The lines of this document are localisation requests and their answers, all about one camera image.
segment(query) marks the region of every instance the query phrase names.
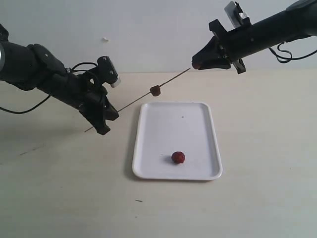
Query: white wall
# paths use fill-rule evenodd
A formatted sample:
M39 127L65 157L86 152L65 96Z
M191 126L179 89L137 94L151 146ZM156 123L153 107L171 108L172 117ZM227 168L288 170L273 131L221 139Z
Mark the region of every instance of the white wall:
M240 0L253 23L295 0ZM216 18L229 30L229 0L1 0L10 40L46 46L66 66L109 55L119 72L182 71L212 37ZM102 37L110 39L103 43ZM310 38L287 45L295 56L317 48ZM317 57L279 64L268 50L245 59L248 69L314 67Z

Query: wooden skewer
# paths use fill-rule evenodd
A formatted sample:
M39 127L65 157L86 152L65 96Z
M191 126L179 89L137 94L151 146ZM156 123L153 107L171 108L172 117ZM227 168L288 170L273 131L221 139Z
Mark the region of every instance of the wooden skewer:
M176 75L175 77L171 78L170 80L166 81L165 83L162 83L160 85L160 87L170 83L171 81L173 81L174 79L178 78L179 76L181 76L182 74L186 73L187 71L189 71L190 68L186 69L185 71L181 72L180 74ZM138 99L134 100L132 103L129 103L127 106L124 106L123 108L121 108L120 110L118 110L118 113L124 109L126 109L127 107L131 106L132 104L136 103L137 101L141 100L142 98L146 97L147 95L149 95L151 92L148 92L146 94L144 94L143 96L139 97ZM87 132L89 130L91 130L92 128L94 128L93 126L87 130L85 130L84 132Z

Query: red ball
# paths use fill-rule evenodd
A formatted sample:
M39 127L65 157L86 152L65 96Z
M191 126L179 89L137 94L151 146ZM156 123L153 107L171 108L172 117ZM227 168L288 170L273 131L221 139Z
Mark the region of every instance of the red ball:
M172 154L172 161L176 164L183 164L185 162L185 155L183 152L175 152Z

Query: tray rim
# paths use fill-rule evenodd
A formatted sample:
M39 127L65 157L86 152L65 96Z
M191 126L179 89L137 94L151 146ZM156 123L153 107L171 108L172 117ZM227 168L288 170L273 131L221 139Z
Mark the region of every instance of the tray rim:
M142 112L145 110L145 107L150 105L150 104L156 104L156 103L160 103L160 104L202 104L204 105L207 110L208 110L208 113L209 113L209 117L210 117L210 120L211 120L211 132L212 132L212 137L213 137L213 141L214 141L214 147L215 147L215 150L216 150L216 156L217 156L217 161L218 161L218 164L219 164L219 172L217 175L215 176L210 176L210 177L206 177L206 178L191 178L191 179L188 179L188 178L148 178L148 177L145 177L141 174L139 174L136 169L135 169L135 166L136 166L136 151L137 151L137 148L138 148L138 138L139 138L139 135L140 135L140 126L141 126L141 123L142 123L142 118L141 118L141 115L142 115ZM137 133L136 133L136 137L135 137L135 145L134 145L134 151L133 151L133 159L132 159L132 171L134 173L134 175L140 179L149 179L149 180L178 180L178 181L212 181L212 180L216 180L218 178L221 177L222 173L223 173L223 167L222 167L222 162L221 162L221 157L220 157L220 152L219 152L219 146L218 146L218 140L217 140L217 136L216 136L216 132L215 132L215 128L214 128L214 123L213 123L213 119L212 119L212 113L211 113L211 108L210 106L205 103L205 102L190 102L190 101L185 101L185 102L180 102L180 101L163 101L163 102L150 102L150 103L144 103L142 104L141 106L141 109L140 109L140 113L139 113L139 120L138 120L138 129L137 129Z

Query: beige table surface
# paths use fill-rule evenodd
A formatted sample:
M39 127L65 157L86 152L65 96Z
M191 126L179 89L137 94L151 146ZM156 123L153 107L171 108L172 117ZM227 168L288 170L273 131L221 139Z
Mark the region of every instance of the beige table surface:
M122 74L120 109L175 73ZM317 236L317 70L189 72L127 108L100 136L56 99L0 112L1 238ZM0 106L45 94L2 82ZM224 173L207 183L143 181L131 171L142 103L210 105Z

